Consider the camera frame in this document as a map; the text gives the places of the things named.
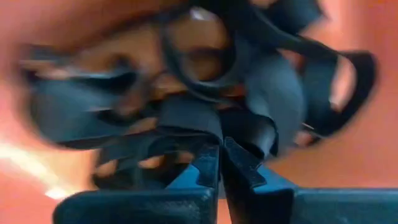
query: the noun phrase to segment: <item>orange background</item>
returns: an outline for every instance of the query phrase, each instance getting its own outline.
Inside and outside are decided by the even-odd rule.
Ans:
[[[133,8],[137,10],[133,5],[141,10],[153,9],[157,4],[156,1],[84,2],[84,6],[81,1],[65,0],[0,3],[2,224],[50,223],[57,201],[44,193],[54,186],[71,193],[86,189],[93,166],[90,161],[95,156],[94,151],[61,151],[34,134],[21,110],[23,88],[15,85],[12,78],[16,42],[68,45],[129,17]],[[375,53],[380,64],[379,83],[369,104],[349,127],[317,147],[296,149],[269,166],[301,186],[398,187],[398,103],[394,100],[398,91],[395,75],[398,2],[322,0],[320,3],[328,20],[321,21],[316,29],[309,29],[307,35],[334,49],[368,49]],[[225,201],[220,201],[218,221],[230,222]]]

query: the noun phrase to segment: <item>black plastic part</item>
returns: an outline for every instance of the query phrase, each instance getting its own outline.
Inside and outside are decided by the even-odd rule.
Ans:
[[[300,188],[247,159],[250,153],[235,142],[225,147],[221,171],[234,224],[397,223],[398,189]]]
[[[54,224],[215,223],[220,150],[203,147],[165,189],[79,193],[57,206]]]

